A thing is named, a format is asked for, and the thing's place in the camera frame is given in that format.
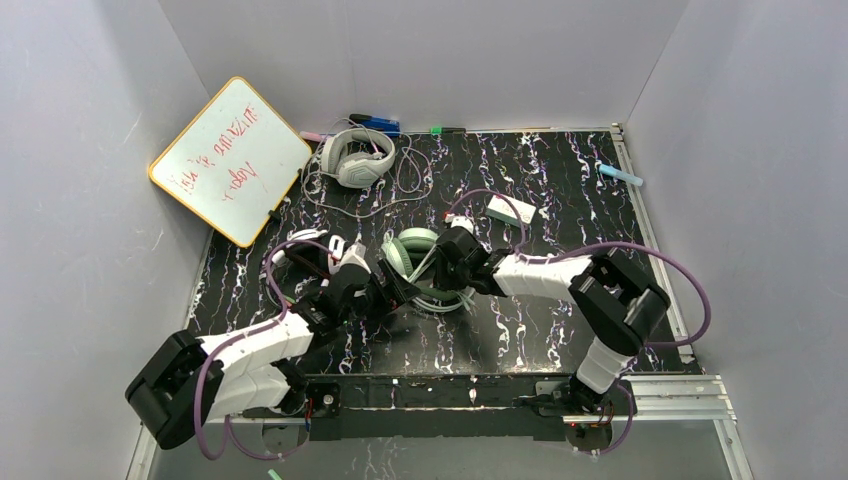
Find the mint green headphones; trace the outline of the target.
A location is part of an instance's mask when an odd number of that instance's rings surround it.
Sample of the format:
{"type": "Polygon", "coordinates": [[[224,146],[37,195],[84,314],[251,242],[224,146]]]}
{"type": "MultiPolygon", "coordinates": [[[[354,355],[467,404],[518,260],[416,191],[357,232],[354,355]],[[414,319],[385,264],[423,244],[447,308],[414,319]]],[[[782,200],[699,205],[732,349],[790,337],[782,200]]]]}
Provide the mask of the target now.
{"type": "MultiPolygon", "coordinates": [[[[380,247],[383,257],[410,283],[421,280],[427,270],[435,264],[432,249],[438,234],[420,227],[409,228],[394,235],[384,234],[380,247]]],[[[419,286],[421,294],[412,300],[420,310],[431,314],[446,314],[459,309],[469,310],[473,304],[469,289],[454,291],[440,290],[433,286],[419,286]]]]}

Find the grey white headphones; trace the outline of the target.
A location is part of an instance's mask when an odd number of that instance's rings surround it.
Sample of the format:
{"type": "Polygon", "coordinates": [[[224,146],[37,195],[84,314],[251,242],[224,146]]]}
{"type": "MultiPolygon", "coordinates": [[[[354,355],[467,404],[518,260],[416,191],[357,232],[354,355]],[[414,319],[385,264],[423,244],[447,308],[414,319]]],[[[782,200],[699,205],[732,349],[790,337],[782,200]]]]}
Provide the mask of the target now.
{"type": "Polygon", "coordinates": [[[326,140],[319,154],[319,172],[343,187],[365,189],[392,168],[396,155],[395,143],[384,133],[350,128],[326,140]]]}

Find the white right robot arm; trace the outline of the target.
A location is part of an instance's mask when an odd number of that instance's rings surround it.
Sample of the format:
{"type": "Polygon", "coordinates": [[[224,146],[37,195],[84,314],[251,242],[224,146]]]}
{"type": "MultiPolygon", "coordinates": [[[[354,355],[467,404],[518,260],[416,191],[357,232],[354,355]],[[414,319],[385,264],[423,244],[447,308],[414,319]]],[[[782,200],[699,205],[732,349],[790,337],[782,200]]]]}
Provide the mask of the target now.
{"type": "Polygon", "coordinates": [[[434,250],[438,289],[562,300],[581,312],[595,337],[567,385],[543,395],[541,408],[600,411],[671,306],[666,291],[617,246],[561,259],[523,257],[489,251],[466,229],[452,227],[434,250]]]}

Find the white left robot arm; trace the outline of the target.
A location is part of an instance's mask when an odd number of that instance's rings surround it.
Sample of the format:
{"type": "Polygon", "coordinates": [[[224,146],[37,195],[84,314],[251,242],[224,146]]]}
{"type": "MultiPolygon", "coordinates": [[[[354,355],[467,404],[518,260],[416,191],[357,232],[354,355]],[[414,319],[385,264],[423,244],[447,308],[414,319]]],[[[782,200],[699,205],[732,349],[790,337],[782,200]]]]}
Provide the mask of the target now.
{"type": "Polygon", "coordinates": [[[126,401],[164,450],[203,443],[209,420],[304,402],[307,381],[296,358],[330,343],[346,322],[380,320],[420,295],[388,261],[378,267],[345,263],[325,285],[253,326],[171,334],[130,382],[126,401]]]}

